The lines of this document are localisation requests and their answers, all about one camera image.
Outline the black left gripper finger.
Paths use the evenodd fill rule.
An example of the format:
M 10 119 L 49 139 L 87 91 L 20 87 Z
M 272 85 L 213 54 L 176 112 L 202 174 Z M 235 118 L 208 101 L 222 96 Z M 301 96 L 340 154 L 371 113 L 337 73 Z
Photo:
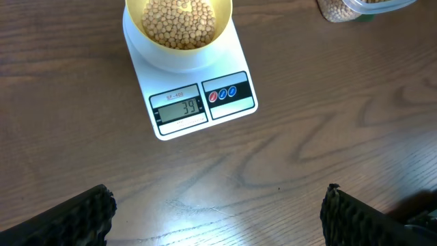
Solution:
M 113 193 L 100 184 L 2 231 L 1 244 L 105 246 L 116 210 Z

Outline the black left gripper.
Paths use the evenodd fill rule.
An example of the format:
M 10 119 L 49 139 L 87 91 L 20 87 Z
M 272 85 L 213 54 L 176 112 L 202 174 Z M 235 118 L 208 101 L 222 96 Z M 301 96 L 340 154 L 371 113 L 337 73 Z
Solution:
M 330 184 L 320 220 L 330 246 L 436 246 L 436 190 L 421 190 L 384 214 Z

